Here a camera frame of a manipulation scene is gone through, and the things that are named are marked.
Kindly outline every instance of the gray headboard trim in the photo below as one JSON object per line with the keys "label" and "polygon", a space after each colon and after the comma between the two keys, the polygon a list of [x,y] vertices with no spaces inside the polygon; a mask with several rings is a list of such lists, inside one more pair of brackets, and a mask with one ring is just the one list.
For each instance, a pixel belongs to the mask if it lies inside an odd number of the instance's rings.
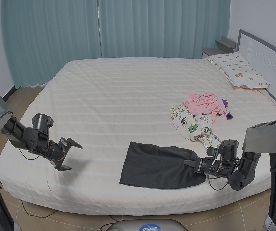
{"label": "gray headboard trim", "polygon": [[[266,42],[265,40],[263,40],[263,39],[261,39],[261,38],[255,36],[255,35],[252,35],[251,33],[246,32],[246,31],[244,31],[244,30],[240,30],[240,31],[239,31],[239,34],[238,34],[238,41],[237,41],[237,48],[236,48],[237,51],[239,51],[239,47],[240,47],[240,37],[241,37],[242,34],[244,34],[244,35],[246,35],[246,36],[248,36],[248,37],[250,37],[250,38],[252,38],[252,39],[254,39],[254,40],[256,40],[256,41],[258,41],[259,43],[261,43],[261,44],[267,46],[268,48],[270,48],[270,49],[272,49],[273,51],[276,52],[276,47],[275,47],[274,45],[272,45],[272,44]],[[269,90],[266,90],[266,91],[267,91],[267,92],[270,94],[270,96],[276,101],[276,98],[269,92]]]}

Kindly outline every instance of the curtain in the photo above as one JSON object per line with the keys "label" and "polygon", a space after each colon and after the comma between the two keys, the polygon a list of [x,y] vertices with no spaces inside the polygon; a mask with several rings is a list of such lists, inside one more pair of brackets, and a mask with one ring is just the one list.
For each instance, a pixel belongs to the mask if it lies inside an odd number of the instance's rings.
{"label": "curtain", "polygon": [[44,84],[69,61],[100,58],[97,0],[2,0],[15,87]]}
{"label": "curtain", "polygon": [[2,0],[15,87],[44,84],[72,60],[201,58],[227,36],[230,0]]}
{"label": "curtain", "polygon": [[229,16],[230,0],[99,0],[102,57],[201,58]]}

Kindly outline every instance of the mattress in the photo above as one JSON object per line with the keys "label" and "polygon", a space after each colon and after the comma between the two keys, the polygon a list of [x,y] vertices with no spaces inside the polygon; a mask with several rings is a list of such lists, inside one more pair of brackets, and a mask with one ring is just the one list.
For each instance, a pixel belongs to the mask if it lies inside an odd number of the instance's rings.
{"label": "mattress", "polygon": [[[214,209],[270,188],[268,154],[262,154],[255,180],[240,191],[214,191],[206,181],[185,189],[149,189],[119,184],[130,141],[191,149],[201,142],[174,128],[170,106],[190,93],[226,99],[232,120],[217,116],[212,130],[221,140],[239,141],[246,129],[276,120],[276,105],[265,90],[233,87],[208,60],[112,58],[69,62],[26,110],[21,122],[32,127],[36,113],[51,116],[50,139],[72,138],[64,160],[72,170],[56,171],[42,157],[26,160],[9,142],[0,156],[0,180],[13,197],[52,209],[81,214],[162,215]],[[28,158],[34,155],[24,154]],[[226,179],[212,181],[221,188]]]}

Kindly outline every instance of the pillowcase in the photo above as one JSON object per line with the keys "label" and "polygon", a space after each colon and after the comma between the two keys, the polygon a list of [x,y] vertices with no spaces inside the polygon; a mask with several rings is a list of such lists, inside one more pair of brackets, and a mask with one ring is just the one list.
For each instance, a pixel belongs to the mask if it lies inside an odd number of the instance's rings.
{"label": "pillowcase", "polygon": [[269,83],[238,52],[218,54],[206,58],[222,70],[228,80],[236,87],[268,88]]}

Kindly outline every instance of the purple cloth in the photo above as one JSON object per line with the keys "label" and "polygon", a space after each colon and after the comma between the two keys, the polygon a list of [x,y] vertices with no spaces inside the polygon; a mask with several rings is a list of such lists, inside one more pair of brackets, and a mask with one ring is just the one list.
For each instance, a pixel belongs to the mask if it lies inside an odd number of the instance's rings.
{"label": "purple cloth", "polygon": [[[224,106],[226,107],[226,108],[228,108],[228,102],[226,101],[226,100],[222,100],[222,103],[224,104]],[[233,116],[230,114],[230,112],[227,114],[227,116],[226,116],[226,118],[227,118],[227,120],[231,120],[231,119],[233,119]]]}

